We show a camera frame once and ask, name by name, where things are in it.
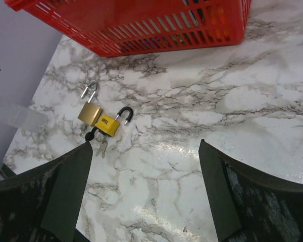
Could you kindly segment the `clear plastic water bottle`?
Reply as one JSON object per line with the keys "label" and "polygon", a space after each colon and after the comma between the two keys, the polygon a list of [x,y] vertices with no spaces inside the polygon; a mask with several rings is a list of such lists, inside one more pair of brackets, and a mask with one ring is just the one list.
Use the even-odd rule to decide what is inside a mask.
{"label": "clear plastic water bottle", "polygon": [[0,98],[0,122],[33,133],[42,132],[47,115]]}

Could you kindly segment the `yellow black padlock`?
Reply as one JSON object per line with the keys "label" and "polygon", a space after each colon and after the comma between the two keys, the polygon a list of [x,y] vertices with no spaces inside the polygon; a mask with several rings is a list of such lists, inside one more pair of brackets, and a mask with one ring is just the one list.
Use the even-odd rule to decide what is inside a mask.
{"label": "yellow black padlock", "polygon": [[103,114],[102,117],[97,121],[97,123],[94,124],[92,130],[85,135],[85,140],[92,141],[95,137],[96,131],[103,134],[104,136],[114,137],[120,125],[118,118],[121,117],[122,114],[126,111],[129,112],[129,115],[125,119],[124,125],[127,125],[129,122],[131,122],[134,115],[133,109],[129,106],[121,108],[115,118]]}

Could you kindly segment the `small silver keys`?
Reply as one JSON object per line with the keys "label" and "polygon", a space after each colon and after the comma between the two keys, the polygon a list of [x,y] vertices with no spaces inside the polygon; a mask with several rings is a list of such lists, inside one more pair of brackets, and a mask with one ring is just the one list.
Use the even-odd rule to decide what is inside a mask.
{"label": "small silver keys", "polygon": [[104,159],[107,147],[108,147],[108,140],[106,137],[103,137],[102,140],[100,141],[99,148],[96,151],[95,155],[96,156],[101,155],[102,159]]}

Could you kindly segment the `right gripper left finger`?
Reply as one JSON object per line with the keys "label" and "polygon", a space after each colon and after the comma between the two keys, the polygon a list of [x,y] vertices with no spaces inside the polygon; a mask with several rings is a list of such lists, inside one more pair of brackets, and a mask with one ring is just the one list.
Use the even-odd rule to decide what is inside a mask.
{"label": "right gripper left finger", "polygon": [[0,241],[87,241],[76,229],[93,150],[85,142],[0,181]]}

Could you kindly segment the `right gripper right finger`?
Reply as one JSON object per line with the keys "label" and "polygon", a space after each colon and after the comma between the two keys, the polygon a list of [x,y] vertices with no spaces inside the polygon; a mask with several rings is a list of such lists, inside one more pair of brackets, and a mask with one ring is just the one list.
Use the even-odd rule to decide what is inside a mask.
{"label": "right gripper right finger", "polygon": [[246,165],[205,140],[198,154],[218,241],[303,241],[303,184]]}

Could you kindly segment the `brass padlock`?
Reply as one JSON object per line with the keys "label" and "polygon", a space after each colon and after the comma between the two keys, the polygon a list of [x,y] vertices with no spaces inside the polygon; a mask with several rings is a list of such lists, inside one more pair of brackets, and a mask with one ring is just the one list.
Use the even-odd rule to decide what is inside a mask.
{"label": "brass padlock", "polygon": [[95,89],[94,89],[92,95],[90,96],[89,100],[84,104],[81,112],[78,115],[78,119],[81,120],[82,122],[84,122],[85,124],[93,127],[97,123],[98,118],[100,117],[100,115],[103,112],[103,109],[101,107],[99,107],[96,104],[91,102],[97,95],[97,92],[99,89],[98,82],[97,81],[90,82],[85,87],[80,98],[83,99],[85,97],[85,95],[87,94],[89,88],[92,86],[94,86]]}

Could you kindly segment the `red plastic shopping basket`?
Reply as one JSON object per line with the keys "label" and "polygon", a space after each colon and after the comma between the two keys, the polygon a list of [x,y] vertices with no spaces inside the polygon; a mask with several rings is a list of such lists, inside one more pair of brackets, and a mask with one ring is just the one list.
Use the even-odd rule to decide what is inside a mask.
{"label": "red plastic shopping basket", "polygon": [[114,57],[239,44],[251,2],[6,1],[92,52]]}

